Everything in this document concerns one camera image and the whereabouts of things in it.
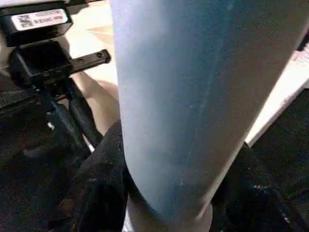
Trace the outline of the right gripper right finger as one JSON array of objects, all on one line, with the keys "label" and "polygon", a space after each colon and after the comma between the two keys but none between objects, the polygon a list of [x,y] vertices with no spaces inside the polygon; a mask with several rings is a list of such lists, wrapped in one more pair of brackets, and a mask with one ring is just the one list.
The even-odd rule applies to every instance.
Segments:
[{"label": "right gripper right finger", "polygon": [[256,153],[243,144],[212,201],[212,232],[307,232]]}]

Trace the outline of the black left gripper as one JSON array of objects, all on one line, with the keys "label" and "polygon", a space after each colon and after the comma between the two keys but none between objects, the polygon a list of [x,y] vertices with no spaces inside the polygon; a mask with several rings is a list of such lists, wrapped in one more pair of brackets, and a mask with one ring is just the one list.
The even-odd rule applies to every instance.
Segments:
[{"label": "black left gripper", "polygon": [[[0,9],[0,30],[6,46],[12,48],[8,56],[9,73],[16,85],[41,90],[74,73],[111,61],[106,49],[72,58],[55,41],[72,25],[73,20],[66,7]],[[73,80],[67,80],[67,90],[69,111],[73,116],[65,105],[58,103],[48,90],[44,90],[42,104],[47,110],[46,118],[54,126],[60,144],[80,155],[89,155],[83,134],[94,148],[102,141],[103,135],[96,127],[90,105]]]}]

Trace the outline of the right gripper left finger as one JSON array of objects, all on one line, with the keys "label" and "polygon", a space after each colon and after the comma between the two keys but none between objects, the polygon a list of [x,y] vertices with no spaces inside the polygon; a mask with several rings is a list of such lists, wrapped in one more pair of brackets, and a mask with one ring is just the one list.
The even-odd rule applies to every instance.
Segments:
[{"label": "right gripper left finger", "polygon": [[121,122],[109,128],[75,174],[48,227],[51,232],[120,232],[128,199]]}]

